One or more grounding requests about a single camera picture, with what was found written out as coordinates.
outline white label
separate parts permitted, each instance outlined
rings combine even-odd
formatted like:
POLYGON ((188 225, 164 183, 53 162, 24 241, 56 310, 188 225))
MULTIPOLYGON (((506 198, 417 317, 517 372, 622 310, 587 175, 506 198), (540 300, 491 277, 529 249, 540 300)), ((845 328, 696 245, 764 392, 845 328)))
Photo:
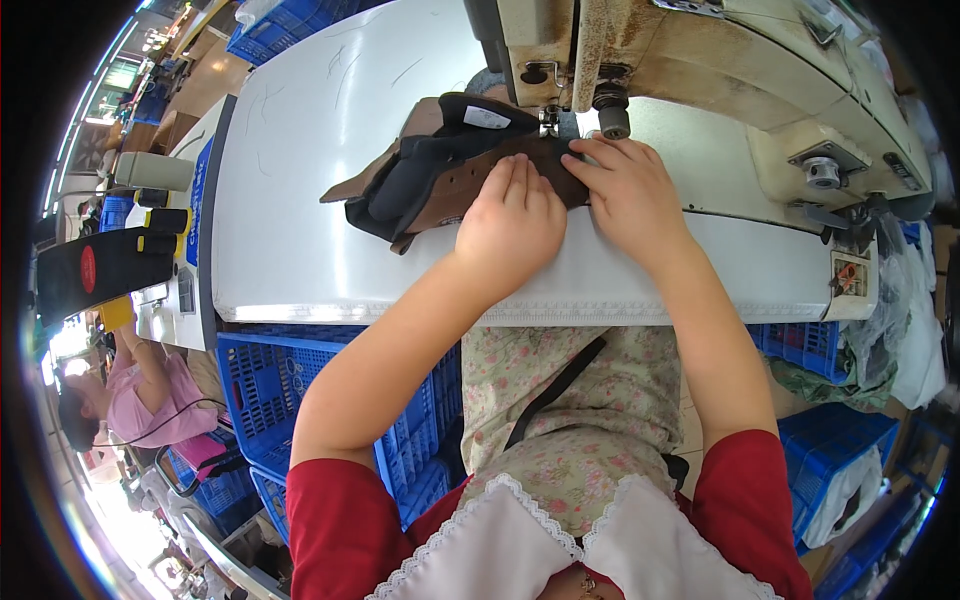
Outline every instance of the white label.
POLYGON ((467 107, 467 112, 464 114, 464 123, 488 130, 502 130, 510 125, 510 119, 485 108, 467 107))

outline red logo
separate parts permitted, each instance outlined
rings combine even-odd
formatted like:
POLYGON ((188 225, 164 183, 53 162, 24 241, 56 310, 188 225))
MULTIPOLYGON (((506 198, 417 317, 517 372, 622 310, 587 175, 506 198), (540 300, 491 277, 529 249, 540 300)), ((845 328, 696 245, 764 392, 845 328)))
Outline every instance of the red logo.
POLYGON ((80 280, 84 283, 86 292, 92 293, 93 286, 97 283, 97 261, 93 258, 93 249, 89 246, 84 247, 80 254, 80 280))

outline blue label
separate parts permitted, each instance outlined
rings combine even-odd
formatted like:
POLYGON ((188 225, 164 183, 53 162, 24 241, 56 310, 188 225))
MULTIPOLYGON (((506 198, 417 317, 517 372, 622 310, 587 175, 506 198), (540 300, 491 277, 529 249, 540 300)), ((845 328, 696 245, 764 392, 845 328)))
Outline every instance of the blue label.
POLYGON ((190 186, 190 209, 193 211, 193 221, 190 230, 186 232, 186 261, 197 266, 197 246, 200 244, 200 209, 204 206, 204 184, 206 183, 206 165, 210 162, 210 149, 213 148, 213 137, 197 156, 197 166, 193 170, 193 185, 190 186))

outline necklace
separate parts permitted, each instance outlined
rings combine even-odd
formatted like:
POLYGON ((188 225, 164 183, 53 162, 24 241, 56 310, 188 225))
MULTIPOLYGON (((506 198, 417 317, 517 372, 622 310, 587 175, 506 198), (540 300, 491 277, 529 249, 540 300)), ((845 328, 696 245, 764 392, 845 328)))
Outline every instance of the necklace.
POLYGON ((603 600, 603 596, 593 593, 597 583, 593 581, 589 573, 584 573, 584 582, 580 584, 580 587, 584 589, 584 593, 580 595, 580 600, 603 600))

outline red shirt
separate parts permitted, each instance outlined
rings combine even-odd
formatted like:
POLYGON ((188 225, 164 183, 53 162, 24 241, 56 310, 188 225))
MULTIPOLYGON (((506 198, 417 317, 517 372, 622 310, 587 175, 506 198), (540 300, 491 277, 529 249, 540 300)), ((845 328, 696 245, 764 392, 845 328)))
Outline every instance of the red shirt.
MULTIPOLYGON (((316 459, 290 469, 293 598, 353 600, 372 593, 450 518, 463 490, 441 498, 403 533, 394 500, 369 468, 316 459)), ((743 431, 715 444, 704 457, 693 502, 681 506, 727 562, 786 600, 813 597, 793 547, 793 506, 776 436, 743 431)))

